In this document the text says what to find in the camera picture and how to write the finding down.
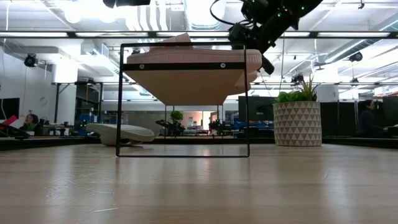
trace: fluorescent light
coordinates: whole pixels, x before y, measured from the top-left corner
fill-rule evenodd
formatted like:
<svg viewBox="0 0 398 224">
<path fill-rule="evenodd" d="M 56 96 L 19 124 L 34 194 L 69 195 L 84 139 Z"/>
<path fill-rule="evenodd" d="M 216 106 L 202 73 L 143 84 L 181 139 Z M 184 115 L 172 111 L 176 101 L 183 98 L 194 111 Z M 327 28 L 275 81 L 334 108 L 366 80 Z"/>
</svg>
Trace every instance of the fluorescent light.
<svg viewBox="0 0 398 224">
<path fill-rule="evenodd" d="M 387 37 L 389 32 L 320 32 L 318 37 Z"/>
<path fill-rule="evenodd" d="M 128 83 L 128 82 L 124 82 L 123 83 L 123 85 L 129 85 L 130 83 Z M 117 83 L 117 82 L 114 82 L 114 83 L 103 83 L 103 85 L 119 85 L 119 83 Z"/>
<path fill-rule="evenodd" d="M 147 32 L 77 32 L 78 37 L 147 37 Z"/>
<path fill-rule="evenodd" d="M 156 35 L 158 37 L 170 37 L 170 36 L 175 37 L 177 35 L 181 35 L 184 33 L 186 32 L 157 32 Z"/>
<path fill-rule="evenodd" d="M 188 32 L 190 37 L 227 37 L 229 32 Z"/>
<path fill-rule="evenodd" d="M 188 33 L 190 37 L 227 37 L 229 32 L 198 31 L 198 32 L 157 32 L 158 37 L 175 37 Z"/>
<path fill-rule="evenodd" d="M 380 85 L 398 85 L 397 82 L 380 82 Z"/>
<path fill-rule="evenodd" d="M 309 32 L 284 32 L 281 37 L 308 37 L 310 35 Z"/>
<path fill-rule="evenodd" d="M 105 102 L 117 102 L 118 100 L 103 100 Z M 140 102 L 153 102 L 153 101 L 157 101 L 154 99 L 150 99 L 150 100 L 122 100 L 122 101 L 140 101 Z"/>
<path fill-rule="evenodd" d="M 68 37 L 66 32 L 0 32 L 0 37 Z"/>
</svg>

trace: white geometric planter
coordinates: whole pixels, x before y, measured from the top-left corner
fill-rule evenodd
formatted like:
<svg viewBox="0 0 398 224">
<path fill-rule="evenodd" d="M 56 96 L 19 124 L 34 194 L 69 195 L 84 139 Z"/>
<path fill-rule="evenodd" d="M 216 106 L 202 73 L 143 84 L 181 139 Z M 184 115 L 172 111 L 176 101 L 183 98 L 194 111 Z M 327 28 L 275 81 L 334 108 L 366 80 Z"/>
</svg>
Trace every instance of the white geometric planter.
<svg viewBox="0 0 398 224">
<path fill-rule="evenodd" d="M 320 103 L 298 101 L 274 104 L 274 134 L 278 146 L 320 146 Z"/>
</svg>

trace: green plant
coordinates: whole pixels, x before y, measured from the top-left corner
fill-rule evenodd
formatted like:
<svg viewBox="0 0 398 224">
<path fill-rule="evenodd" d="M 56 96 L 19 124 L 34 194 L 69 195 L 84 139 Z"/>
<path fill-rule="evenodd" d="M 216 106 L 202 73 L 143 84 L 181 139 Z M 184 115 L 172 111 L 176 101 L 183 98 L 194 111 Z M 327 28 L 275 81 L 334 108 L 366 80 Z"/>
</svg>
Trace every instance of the green plant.
<svg viewBox="0 0 398 224">
<path fill-rule="evenodd" d="M 291 91 L 290 93 L 282 91 L 279 93 L 279 96 L 275 100 L 276 103 L 295 101 L 304 101 L 304 94 L 301 91 Z"/>
<path fill-rule="evenodd" d="M 295 102 L 295 101 L 316 101 L 317 93 L 315 89 L 319 84 L 312 87 L 313 77 L 310 77 L 308 82 L 302 81 L 299 91 L 291 91 L 290 93 L 286 93 L 284 91 L 279 93 L 279 96 L 276 98 L 275 103 L 285 103 L 285 102 Z"/>
<path fill-rule="evenodd" d="M 172 111 L 172 113 L 170 114 L 170 118 L 173 123 L 176 123 L 182 121 L 182 119 L 184 119 L 184 115 L 179 111 Z"/>
<path fill-rule="evenodd" d="M 316 93 L 315 89 L 318 87 L 319 84 L 312 87 L 312 80 L 313 80 L 313 77 L 311 78 L 311 76 L 310 76 L 309 82 L 306 83 L 303 80 L 303 82 L 301 83 L 301 85 L 302 85 L 301 92 L 303 93 L 304 101 L 316 101 L 317 100 L 317 93 Z"/>
</svg>

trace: ceiling light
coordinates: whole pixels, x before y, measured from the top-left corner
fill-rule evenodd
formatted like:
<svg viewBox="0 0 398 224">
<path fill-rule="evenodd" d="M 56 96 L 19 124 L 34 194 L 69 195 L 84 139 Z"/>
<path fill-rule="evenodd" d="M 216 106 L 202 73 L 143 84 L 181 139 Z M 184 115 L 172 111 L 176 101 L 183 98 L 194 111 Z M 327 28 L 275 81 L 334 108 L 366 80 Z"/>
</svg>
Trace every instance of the ceiling light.
<svg viewBox="0 0 398 224">
<path fill-rule="evenodd" d="M 156 35 L 158 37 L 175 37 L 184 33 L 185 32 L 157 32 Z"/>
<path fill-rule="evenodd" d="M 103 102 L 117 102 L 118 100 L 103 100 Z"/>
<path fill-rule="evenodd" d="M 147 37 L 147 32 L 77 32 L 78 37 Z"/>
<path fill-rule="evenodd" d="M 284 32 L 281 37 L 308 37 L 309 32 Z"/>
<path fill-rule="evenodd" d="M 68 9 L 65 11 L 65 19 L 72 24 L 78 23 L 81 21 L 81 13 Z"/>
<path fill-rule="evenodd" d="M 101 21 L 105 23 L 112 23 L 116 21 L 116 18 L 114 16 L 114 11 L 112 9 L 101 9 L 98 11 L 98 17 L 101 19 Z"/>
<path fill-rule="evenodd" d="M 188 32 L 190 37 L 227 37 L 229 32 Z"/>
<path fill-rule="evenodd" d="M 387 37 L 389 32 L 320 32 L 318 37 Z"/>
<path fill-rule="evenodd" d="M 111 83 L 111 82 L 109 82 L 109 83 L 103 83 L 104 85 L 119 85 L 119 83 L 117 83 L 117 82 L 114 82 L 114 83 Z M 130 83 L 128 83 L 128 82 L 124 82 L 123 83 L 123 85 L 129 85 Z"/>
<path fill-rule="evenodd" d="M 0 32 L 0 37 L 68 37 L 66 32 Z"/>
</svg>

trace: pillar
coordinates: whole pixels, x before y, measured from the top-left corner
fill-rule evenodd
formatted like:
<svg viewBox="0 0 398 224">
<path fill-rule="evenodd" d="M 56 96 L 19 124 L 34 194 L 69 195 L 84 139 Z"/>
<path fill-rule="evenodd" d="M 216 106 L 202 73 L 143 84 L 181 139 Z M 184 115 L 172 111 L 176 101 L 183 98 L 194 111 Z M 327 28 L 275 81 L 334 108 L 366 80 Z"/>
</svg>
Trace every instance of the pillar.
<svg viewBox="0 0 398 224">
<path fill-rule="evenodd" d="M 74 83 L 77 81 L 78 65 L 76 62 L 69 59 L 61 60 L 52 67 L 52 82 L 55 83 Z M 55 100 L 52 102 L 52 108 L 55 112 Z M 71 124 L 75 123 L 75 108 L 76 108 L 76 86 L 69 85 L 60 94 L 58 98 L 58 115 L 57 123 L 62 124 L 68 121 Z"/>
<path fill-rule="evenodd" d="M 340 99 L 338 85 L 319 85 L 315 90 L 317 92 L 317 101 L 321 103 L 337 102 Z"/>
</svg>

